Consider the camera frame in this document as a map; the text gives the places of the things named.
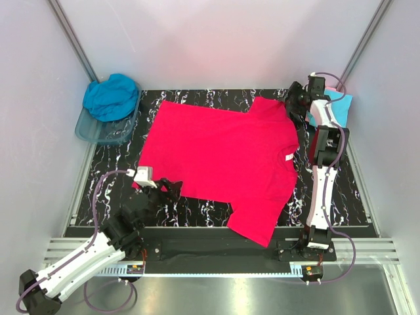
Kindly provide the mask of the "red t shirt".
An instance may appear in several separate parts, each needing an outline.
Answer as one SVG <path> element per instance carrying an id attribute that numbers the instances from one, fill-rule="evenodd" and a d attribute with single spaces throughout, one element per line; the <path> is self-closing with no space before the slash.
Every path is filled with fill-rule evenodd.
<path id="1" fill-rule="evenodd" d="M 184 197 L 229 203 L 229 229 L 267 247 L 297 183 L 298 146 L 279 100 L 258 96 L 246 113 L 164 101 L 138 164 L 181 182 Z"/>

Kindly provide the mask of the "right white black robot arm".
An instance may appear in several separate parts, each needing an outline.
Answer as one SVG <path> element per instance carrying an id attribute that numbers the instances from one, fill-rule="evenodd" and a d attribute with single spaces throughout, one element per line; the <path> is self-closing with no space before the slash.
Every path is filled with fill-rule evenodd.
<path id="1" fill-rule="evenodd" d="M 339 123 L 333 113 L 333 101 L 325 94 L 325 82 L 319 76 L 310 76 L 306 87 L 295 81 L 285 98 L 289 115 L 305 116 L 310 113 L 316 122 L 309 153 L 313 172 L 310 211 L 304 230 L 291 249 L 307 261 L 317 261 L 330 250 L 333 185 L 349 136 L 348 129 Z"/>

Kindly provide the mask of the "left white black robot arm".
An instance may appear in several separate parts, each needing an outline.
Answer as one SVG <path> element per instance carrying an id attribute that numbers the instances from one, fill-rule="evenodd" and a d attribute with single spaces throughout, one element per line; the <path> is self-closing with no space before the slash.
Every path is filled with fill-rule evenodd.
<path id="1" fill-rule="evenodd" d="M 136 259 L 143 251 L 140 231 L 160 207 L 180 198 L 182 182 L 163 178 L 133 194 L 85 243 L 51 266 L 31 269 L 19 279 L 16 309 L 21 314 L 56 314 L 78 287 L 107 266 Z"/>

